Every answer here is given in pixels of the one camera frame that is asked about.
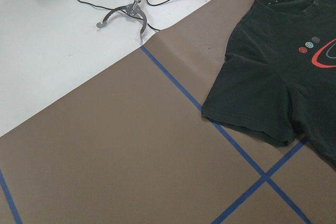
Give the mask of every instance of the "shirt sleeve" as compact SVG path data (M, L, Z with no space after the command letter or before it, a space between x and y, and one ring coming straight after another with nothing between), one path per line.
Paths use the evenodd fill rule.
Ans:
M286 84L253 42L229 40L202 114L272 145L288 145L295 138Z

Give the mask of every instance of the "circle print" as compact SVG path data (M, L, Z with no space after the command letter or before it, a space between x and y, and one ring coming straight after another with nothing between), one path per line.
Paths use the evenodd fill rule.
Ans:
M306 47L313 48L314 44L312 42L306 42Z
M320 42L320 38L319 38L319 37L312 37L311 40L312 40L314 43L319 43L319 42Z
M300 48L299 48L299 52L305 54L306 52L308 52L308 50L307 50L307 48L305 48L305 47L300 47Z

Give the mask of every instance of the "white surface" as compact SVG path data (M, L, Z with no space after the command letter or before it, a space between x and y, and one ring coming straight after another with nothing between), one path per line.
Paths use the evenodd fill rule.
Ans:
M115 8L133 0L82 0ZM154 3L163 0L150 0ZM167 28L210 0L141 7ZM0 0L0 136L141 46L141 24L76 0ZM146 29L144 42L154 32Z

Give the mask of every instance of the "red curved line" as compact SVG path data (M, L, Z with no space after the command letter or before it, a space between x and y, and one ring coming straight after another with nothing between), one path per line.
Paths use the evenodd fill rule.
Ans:
M322 47L320 50L318 50L316 52L316 54L314 54L313 58L311 58L311 63L313 63L315 66L317 66L319 68L334 68L334 67L336 67L336 65L332 65L332 66L331 65L324 65L324 64L321 64L321 63L317 62L317 59L319 58L322 51L325 50L325 48L327 46L329 46L331 43L333 43L334 41L336 41L336 39L330 41L328 44L326 44L324 47Z

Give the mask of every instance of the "t-shirt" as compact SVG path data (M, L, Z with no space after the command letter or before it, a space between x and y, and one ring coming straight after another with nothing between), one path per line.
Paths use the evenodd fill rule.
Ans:
M306 133L336 165L336 0L255 0L202 114L277 146Z

